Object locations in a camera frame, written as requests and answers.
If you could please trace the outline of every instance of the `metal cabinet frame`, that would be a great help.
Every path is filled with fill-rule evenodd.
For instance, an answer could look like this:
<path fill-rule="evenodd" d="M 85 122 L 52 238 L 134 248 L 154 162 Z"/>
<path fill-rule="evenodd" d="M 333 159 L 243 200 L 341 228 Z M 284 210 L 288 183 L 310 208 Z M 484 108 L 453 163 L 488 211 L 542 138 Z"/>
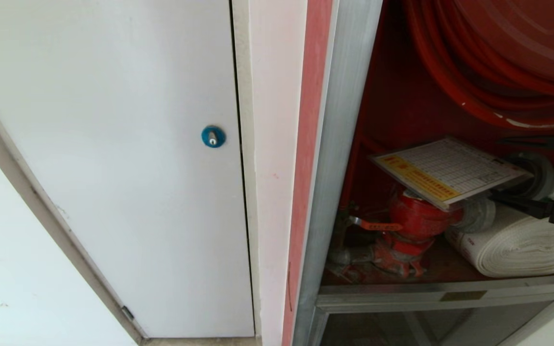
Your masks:
<path fill-rule="evenodd" d="M 318 346 L 332 313 L 406 311 L 406 320 L 424 343 L 414 313 L 429 309 L 489 307 L 553 301 L 502 342 L 516 345 L 554 317 L 554 276 L 470 283 L 348 285 L 320 287 L 350 154 L 354 128 L 371 60 L 382 0 L 332 0 L 329 42 L 312 179 L 308 231 L 302 245 L 293 346 Z M 479 300 L 446 301 L 446 293 L 486 291 Z"/>

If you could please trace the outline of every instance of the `door hinge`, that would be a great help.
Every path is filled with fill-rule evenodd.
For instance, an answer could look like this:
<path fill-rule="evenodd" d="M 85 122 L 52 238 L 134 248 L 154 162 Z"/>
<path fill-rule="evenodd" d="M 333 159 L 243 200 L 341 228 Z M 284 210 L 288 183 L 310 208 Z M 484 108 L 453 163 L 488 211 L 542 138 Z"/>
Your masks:
<path fill-rule="evenodd" d="M 121 311 L 123 311 L 123 315 L 125 315 L 128 320 L 130 321 L 134 320 L 134 315 L 132 314 L 131 311 L 129 311 L 129 309 L 126 306 L 122 306 Z"/>

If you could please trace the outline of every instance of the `rolled fire hose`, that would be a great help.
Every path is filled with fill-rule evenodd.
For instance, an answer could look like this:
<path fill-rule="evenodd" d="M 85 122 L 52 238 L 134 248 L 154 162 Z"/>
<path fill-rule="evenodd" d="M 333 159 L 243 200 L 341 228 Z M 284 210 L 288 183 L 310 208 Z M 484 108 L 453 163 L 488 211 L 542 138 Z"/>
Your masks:
<path fill-rule="evenodd" d="M 554 274 L 554 224 L 497 204 L 486 231 L 446 231 L 446 239 L 481 274 L 492 278 Z"/>
<path fill-rule="evenodd" d="M 459 107 L 486 123 L 519 131 L 554 129 L 554 81 L 514 65 L 497 53 L 470 27 L 455 2 L 483 3 L 403 1 L 414 46 L 429 74 Z M 490 19 L 493 23 L 496 20 L 499 18 Z M 510 34 L 505 32 L 501 37 L 512 37 L 516 29 L 504 26 Z M 544 52 L 551 50 L 538 42 L 531 46 L 541 46 Z M 475 72 L 462 72 L 459 66 Z M 482 81 L 471 79 L 476 74 Z M 500 87 L 482 87 L 493 84 Z M 526 95 L 510 96 L 523 92 Z"/>

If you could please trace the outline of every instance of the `red fire hose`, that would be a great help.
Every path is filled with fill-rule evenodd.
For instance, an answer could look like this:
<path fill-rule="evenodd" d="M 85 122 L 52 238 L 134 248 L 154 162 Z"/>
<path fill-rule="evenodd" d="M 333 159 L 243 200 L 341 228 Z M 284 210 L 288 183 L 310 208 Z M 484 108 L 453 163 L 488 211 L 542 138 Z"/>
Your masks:
<path fill-rule="evenodd" d="M 404 4 L 422 62 L 458 105 L 500 127 L 554 129 L 554 80 L 496 52 L 471 28 L 455 0 Z"/>

